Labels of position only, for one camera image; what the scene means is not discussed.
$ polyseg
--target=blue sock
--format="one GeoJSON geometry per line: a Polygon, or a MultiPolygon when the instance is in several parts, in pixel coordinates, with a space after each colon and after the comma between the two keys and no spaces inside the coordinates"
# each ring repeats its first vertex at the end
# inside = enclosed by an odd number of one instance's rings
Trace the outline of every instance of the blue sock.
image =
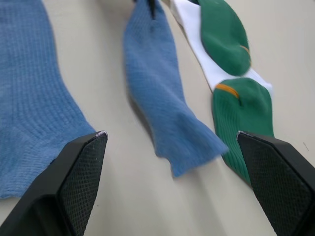
{"type": "Polygon", "coordinates": [[[63,146],[93,128],[61,79],[41,0],[0,0],[0,198],[22,196],[63,146]]]}
{"type": "Polygon", "coordinates": [[[169,160],[175,177],[227,151],[185,102],[174,39],[158,0],[154,20],[147,0],[137,0],[124,52],[130,95],[151,127],[156,155],[169,160]]]}

